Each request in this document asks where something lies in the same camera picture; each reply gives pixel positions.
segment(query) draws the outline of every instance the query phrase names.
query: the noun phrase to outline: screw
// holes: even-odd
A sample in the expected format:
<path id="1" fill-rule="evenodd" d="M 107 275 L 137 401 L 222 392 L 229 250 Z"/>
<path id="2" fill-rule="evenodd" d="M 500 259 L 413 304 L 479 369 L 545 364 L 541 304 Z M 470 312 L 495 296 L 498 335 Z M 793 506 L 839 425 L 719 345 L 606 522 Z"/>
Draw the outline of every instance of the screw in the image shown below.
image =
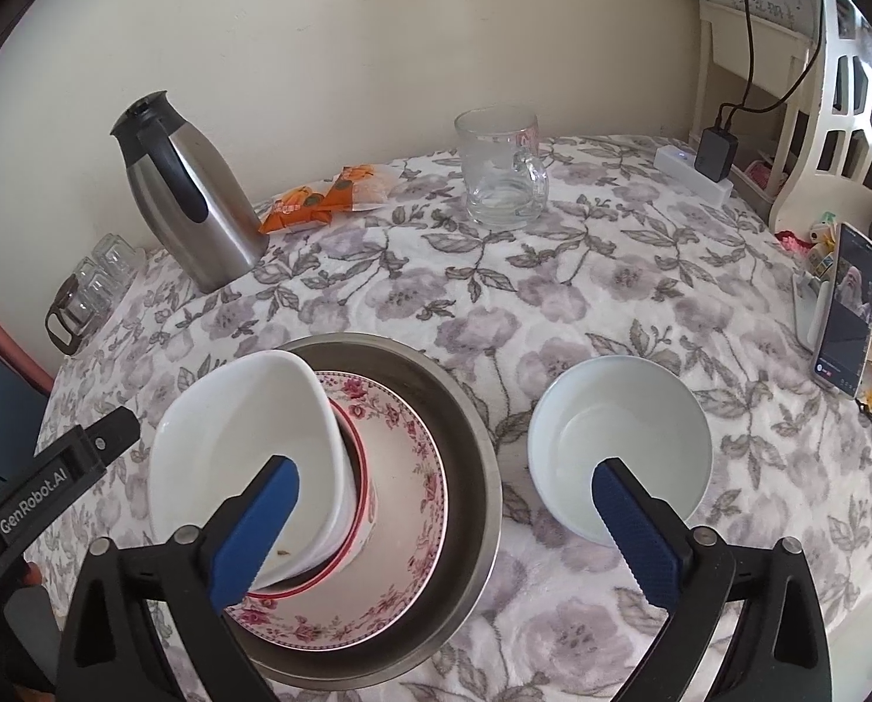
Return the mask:
<path id="1" fill-rule="evenodd" d="M 715 542 L 718 541 L 718 534 L 713 531 L 713 529 L 706 528 L 702 525 L 693 529 L 692 537 L 695 538 L 696 543 L 699 543 L 701 546 L 715 546 Z"/>
<path id="2" fill-rule="evenodd" d="M 108 538 L 96 538 L 91 542 L 91 546 L 88 547 L 88 551 L 91 552 L 95 557 L 100 557 L 102 554 L 106 554 L 107 550 L 111 548 L 111 541 Z"/>
<path id="3" fill-rule="evenodd" d="M 183 546 L 186 543 L 192 543 L 198 537 L 199 529 L 194 525 L 183 525 L 181 528 L 177 528 L 173 534 L 173 540 L 176 543 L 181 543 Z"/>
<path id="4" fill-rule="evenodd" d="M 784 539 L 784 548 L 790 554 L 802 554 L 802 543 L 800 543 L 793 536 L 788 535 Z"/>

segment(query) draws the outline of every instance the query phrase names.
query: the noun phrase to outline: white bowl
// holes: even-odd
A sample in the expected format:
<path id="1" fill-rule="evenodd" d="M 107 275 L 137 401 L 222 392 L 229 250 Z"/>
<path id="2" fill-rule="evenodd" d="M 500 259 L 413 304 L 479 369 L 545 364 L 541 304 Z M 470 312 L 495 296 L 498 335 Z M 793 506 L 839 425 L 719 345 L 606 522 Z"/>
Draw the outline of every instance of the white bowl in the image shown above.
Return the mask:
<path id="1" fill-rule="evenodd" d="M 218 367 L 163 414 L 149 465 L 157 542 L 181 525 L 205 525 L 274 454 L 297 464 L 299 500 L 251 587 L 328 559 L 354 520 L 354 478 L 325 391 L 308 364 L 285 351 Z"/>
<path id="2" fill-rule="evenodd" d="M 619 457 L 647 492 L 686 520 L 712 473 L 712 437 L 690 389 L 652 361 L 601 356 L 563 372 L 534 409 L 530 475 L 550 514 L 613 546 L 592 503 L 598 462 Z"/>

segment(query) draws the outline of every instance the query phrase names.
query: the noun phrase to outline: red rim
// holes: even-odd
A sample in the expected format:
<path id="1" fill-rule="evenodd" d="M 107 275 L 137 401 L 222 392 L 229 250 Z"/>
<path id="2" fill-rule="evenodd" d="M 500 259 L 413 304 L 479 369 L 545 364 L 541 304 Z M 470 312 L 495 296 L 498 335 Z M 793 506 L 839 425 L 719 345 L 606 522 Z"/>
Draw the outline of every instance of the red rim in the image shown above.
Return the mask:
<path id="1" fill-rule="evenodd" d="M 348 416 L 348 412 L 345 412 L 345 409 L 342 409 L 334 402 L 334 400 L 331 400 L 331 398 L 328 402 L 335 410 L 336 416 L 339 417 L 339 424 L 343 423 L 348 429 L 350 439 L 354 443 L 355 452 L 358 455 L 358 504 L 357 510 L 354 513 L 354 520 L 351 522 L 348 535 L 345 536 L 345 542 L 341 545 L 339 551 L 336 552 L 335 558 L 329 562 L 328 565 L 325 565 L 320 573 L 312 576 L 311 579 L 308 579 L 305 583 L 300 583 L 295 588 L 281 591 L 280 593 L 248 591 L 247 596 L 250 596 L 251 599 L 261 599 L 264 601 L 268 599 L 285 599 L 288 596 L 295 596 L 297 593 L 303 593 L 306 589 L 311 589 L 320 581 L 325 580 L 327 576 L 332 574 L 332 571 L 339 566 L 339 562 L 341 562 L 341 560 L 343 560 L 348 554 L 351 545 L 354 543 L 354 537 L 358 534 L 358 529 L 361 527 L 361 521 L 364 519 L 364 509 L 367 507 L 368 496 L 367 453 L 364 452 L 364 443 L 361 441 L 361 434 L 359 434 L 358 429 L 355 428 L 354 423 Z"/>

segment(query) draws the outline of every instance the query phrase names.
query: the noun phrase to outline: plastic bag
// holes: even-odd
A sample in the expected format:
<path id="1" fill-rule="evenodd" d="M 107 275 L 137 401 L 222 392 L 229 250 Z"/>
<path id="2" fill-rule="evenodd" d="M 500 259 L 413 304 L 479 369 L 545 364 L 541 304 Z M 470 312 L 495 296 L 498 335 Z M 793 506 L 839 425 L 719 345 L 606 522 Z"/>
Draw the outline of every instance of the plastic bag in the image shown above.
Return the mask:
<path id="1" fill-rule="evenodd" d="M 332 183 L 312 182 L 283 192 L 271 206 L 260 231 L 275 232 L 311 222 L 327 224 L 336 211 L 380 208 L 399 181 L 400 170 L 394 166 L 345 166 Z"/>

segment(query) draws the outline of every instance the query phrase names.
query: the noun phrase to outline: table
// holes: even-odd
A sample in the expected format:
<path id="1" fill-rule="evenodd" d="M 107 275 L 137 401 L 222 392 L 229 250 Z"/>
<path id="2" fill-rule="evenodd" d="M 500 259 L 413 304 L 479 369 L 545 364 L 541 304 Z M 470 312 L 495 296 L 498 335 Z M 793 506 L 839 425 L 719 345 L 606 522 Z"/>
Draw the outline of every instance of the table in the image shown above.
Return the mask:
<path id="1" fill-rule="evenodd" d="M 142 437 L 36 542 L 58 612 L 88 543 L 150 543 L 147 457 L 177 395 L 227 361 L 310 334 L 356 330 L 423 350 L 462 384 L 495 440 L 504 526 L 478 607 L 433 659 L 337 699 L 540 702 L 609 698 L 664 613 L 618 553 L 543 508 L 526 429 L 547 384 L 589 356 L 632 353 L 679 374 L 708 415 L 709 490 L 693 523 L 729 543 L 804 544 L 830 627 L 872 585 L 872 431 L 816 387 L 792 331 L 790 255 L 737 197 L 709 208 L 652 166 L 667 140 L 547 140 L 549 208 L 526 230 L 466 221 L 454 152 L 398 161 L 392 201 L 272 236 L 249 275 L 201 295 L 162 250 L 88 348 L 66 360 L 40 446 L 121 404 Z M 154 607 L 183 687 L 204 694 Z M 732 633 L 729 607 L 692 689 Z M 281 699 L 329 694 L 278 688 Z"/>

